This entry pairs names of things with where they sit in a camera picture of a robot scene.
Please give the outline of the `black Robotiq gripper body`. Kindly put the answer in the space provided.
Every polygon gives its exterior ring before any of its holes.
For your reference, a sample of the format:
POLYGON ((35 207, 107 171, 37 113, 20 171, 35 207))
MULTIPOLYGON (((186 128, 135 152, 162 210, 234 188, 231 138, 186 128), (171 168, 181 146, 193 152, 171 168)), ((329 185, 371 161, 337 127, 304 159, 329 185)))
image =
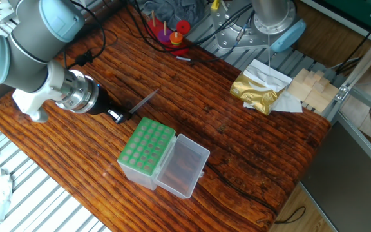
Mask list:
POLYGON ((100 113, 106 113, 108 110, 117 110, 117 105, 111 100, 108 91, 99 84, 97 87, 99 90, 97 100, 88 113, 98 115, 100 113))

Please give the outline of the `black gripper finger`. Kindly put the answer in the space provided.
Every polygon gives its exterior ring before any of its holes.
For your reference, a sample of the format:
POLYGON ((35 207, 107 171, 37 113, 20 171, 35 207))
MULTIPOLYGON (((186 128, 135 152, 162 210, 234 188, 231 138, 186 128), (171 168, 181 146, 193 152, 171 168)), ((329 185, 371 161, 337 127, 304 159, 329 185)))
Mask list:
POLYGON ((110 108, 107 110, 107 114, 114 120, 117 124, 122 124, 132 117, 132 114, 126 109, 121 108, 110 108))

